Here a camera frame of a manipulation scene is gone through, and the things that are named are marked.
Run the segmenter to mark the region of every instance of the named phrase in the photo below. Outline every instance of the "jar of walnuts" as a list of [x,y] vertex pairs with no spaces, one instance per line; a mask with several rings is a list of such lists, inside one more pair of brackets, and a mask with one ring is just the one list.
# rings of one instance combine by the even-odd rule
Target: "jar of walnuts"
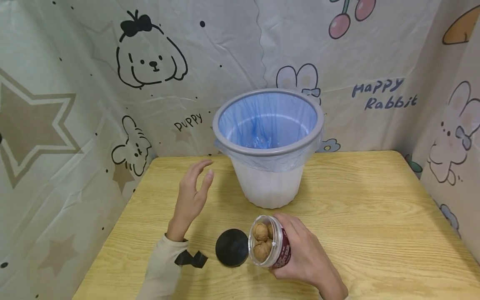
[[258,216],[250,228],[248,250],[254,264],[281,268],[291,257],[287,234],[273,216]]

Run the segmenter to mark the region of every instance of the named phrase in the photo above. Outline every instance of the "black clip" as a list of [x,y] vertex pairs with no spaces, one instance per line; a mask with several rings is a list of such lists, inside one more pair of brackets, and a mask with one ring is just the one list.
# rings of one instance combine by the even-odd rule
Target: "black clip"
[[200,251],[197,251],[195,256],[192,255],[185,250],[184,252],[180,253],[177,258],[175,259],[175,264],[179,266],[183,266],[186,264],[191,264],[194,268],[203,268],[208,257],[203,255]]

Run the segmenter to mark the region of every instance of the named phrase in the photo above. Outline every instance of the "wooden table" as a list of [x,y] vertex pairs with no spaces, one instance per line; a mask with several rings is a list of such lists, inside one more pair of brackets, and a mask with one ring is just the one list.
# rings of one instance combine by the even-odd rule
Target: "wooden table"
[[[399,153],[315,154],[296,199],[274,211],[248,202],[226,156],[211,158],[215,179],[186,236],[190,252],[209,259],[203,269],[182,268],[173,299],[317,299],[314,288],[275,280],[250,260],[227,268],[216,259],[224,230],[248,233],[255,217],[274,211],[298,216],[318,236],[352,299],[480,299],[480,267]],[[178,183],[199,159],[152,162],[74,299],[135,298]]]

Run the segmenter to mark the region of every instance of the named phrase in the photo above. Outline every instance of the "black jar lid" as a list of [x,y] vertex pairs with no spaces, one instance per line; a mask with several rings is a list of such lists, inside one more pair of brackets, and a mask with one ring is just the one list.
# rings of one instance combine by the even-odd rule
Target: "black jar lid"
[[227,267],[238,267],[248,258],[248,237],[239,229],[224,231],[216,240],[215,254]]

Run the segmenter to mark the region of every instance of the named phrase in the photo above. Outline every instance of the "fabric backdrop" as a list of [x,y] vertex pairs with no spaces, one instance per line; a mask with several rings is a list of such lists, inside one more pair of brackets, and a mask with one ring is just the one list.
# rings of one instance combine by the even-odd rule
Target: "fabric backdrop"
[[281,87],[402,153],[480,259],[480,0],[0,0],[0,299],[69,299],[156,156]]

